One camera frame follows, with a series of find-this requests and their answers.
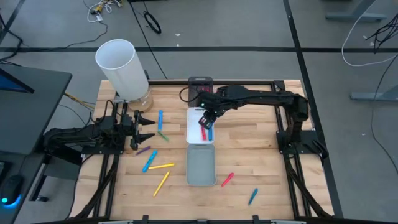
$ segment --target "gray tray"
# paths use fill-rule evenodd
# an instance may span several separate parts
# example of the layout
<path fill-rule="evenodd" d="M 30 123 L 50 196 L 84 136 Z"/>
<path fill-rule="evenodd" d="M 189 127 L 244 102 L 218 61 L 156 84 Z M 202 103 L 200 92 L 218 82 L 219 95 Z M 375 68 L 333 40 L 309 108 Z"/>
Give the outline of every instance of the gray tray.
<path fill-rule="evenodd" d="M 212 186 L 216 179 L 216 152 L 212 144 L 189 144 L 187 147 L 187 183 Z"/>

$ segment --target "white cable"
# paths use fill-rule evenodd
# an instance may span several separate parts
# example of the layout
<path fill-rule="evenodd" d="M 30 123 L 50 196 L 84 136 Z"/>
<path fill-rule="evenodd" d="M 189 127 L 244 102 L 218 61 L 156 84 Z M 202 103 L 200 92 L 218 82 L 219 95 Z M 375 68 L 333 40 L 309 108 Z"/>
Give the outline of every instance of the white cable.
<path fill-rule="evenodd" d="M 90 20 L 90 12 L 91 12 L 91 9 L 92 9 L 92 8 L 94 8 L 94 7 L 97 6 L 97 5 L 102 4 L 104 1 L 105 1 L 105 0 L 101 0 L 99 3 L 92 5 L 92 6 L 88 9 L 88 12 L 87 12 L 87 21 L 88 21 L 88 22 L 98 22 L 98 19 L 96 19 L 96 20 L 94 20 L 94 21 L 91 21 L 91 20 Z M 111 7 L 110 5 L 115 5 L 115 3 L 110 2 L 110 1 L 108 0 L 108 1 L 105 3 L 105 5 L 104 5 L 104 8 L 106 9 L 106 11 L 107 11 L 108 13 L 111 13 L 111 12 L 112 12 L 112 7 Z"/>
<path fill-rule="evenodd" d="M 353 67 L 362 67 L 362 66 L 367 66 L 367 65 L 375 65 L 375 64 L 379 64 L 379 63 L 388 62 L 388 61 L 392 60 L 392 59 L 395 57 L 395 55 L 394 55 L 394 56 L 392 56 L 391 58 L 387 58 L 387 59 L 385 59 L 385 60 L 383 60 L 383 61 L 380 61 L 380 62 L 370 62 L 370 63 L 365 63 L 365 64 L 362 64 L 362 65 L 355 65 L 355 64 L 349 63 L 349 62 L 347 62 L 346 58 L 344 57 L 344 46 L 346 45 L 347 40 L 349 39 L 349 37 L 350 37 L 350 35 L 351 35 L 351 33 L 352 33 L 352 31 L 353 31 L 355 25 L 356 25 L 356 24 L 358 23 L 358 21 L 363 17 L 363 15 L 373 6 L 373 4 L 374 4 L 375 2 L 376 2 L 376 1 L 374 1 L 374 2 L 362 13 L 362 15 L 355 21 L 353 27 L 351 28 L 351 30 L 349 31 L 349 33 L 348 33 L 348 35 L 347 35 L 346 40 L 345 40 L 344 43 L 343 43 L 343 46 L 341 46 L 341 56 L 343 56 L 343 60 L 344 60 L 344 62 L 345 62 L 347 65 L 350 65 L 350 66 L 353 66 Z"/>

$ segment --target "purple marker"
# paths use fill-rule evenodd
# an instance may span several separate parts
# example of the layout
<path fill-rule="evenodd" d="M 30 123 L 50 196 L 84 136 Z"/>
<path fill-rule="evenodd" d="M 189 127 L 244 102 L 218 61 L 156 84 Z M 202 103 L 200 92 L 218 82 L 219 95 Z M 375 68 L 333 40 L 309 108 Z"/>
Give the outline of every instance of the purple marker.
<path fill-rule="evenodd" d="M 145 152 L 146 150 L 149 150 L 149 149 L 150 149 L 150 146 L 147 146 L 147 147 L 141 149 L 140 151 L 138 151 L 138 152 L 136 153 L 136 155 L 141 154 L 141 153 L 143 153 L 143 152 Z"/>

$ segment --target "plastic container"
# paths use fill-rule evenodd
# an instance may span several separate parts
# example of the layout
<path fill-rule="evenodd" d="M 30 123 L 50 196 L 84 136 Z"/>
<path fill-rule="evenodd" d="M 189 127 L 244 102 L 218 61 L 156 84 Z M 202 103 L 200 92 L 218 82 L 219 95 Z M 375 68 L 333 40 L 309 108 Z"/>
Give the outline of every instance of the plastic container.
<path fill-rule="evenodd" d="M 215 139 L 214 127 L 211 133 L 212 141 L 206 141 L 201 135 L 201 126 L 198 123 L 205 111 L 202 108 L 187 110 L 187 183 L 194 186 L 212 186 L 216 179 L 216 152 L 212 145 Z"/>
<path fill-rule="evenodd" d="M 130 42 L 108 41 L 99 47 L 95 60 L 122 99 L 136 100 L 147 93 L 148 80 Z"/>

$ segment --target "computer monitor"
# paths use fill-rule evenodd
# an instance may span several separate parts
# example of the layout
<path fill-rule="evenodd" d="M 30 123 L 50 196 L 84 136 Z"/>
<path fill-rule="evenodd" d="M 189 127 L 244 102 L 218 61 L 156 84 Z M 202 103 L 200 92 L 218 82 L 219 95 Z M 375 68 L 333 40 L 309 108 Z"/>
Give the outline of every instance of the computer monitor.
<path fill-rule="evenodd" d="M 33 93 L 35 90 L 0 68 L 0 90 Z"/>

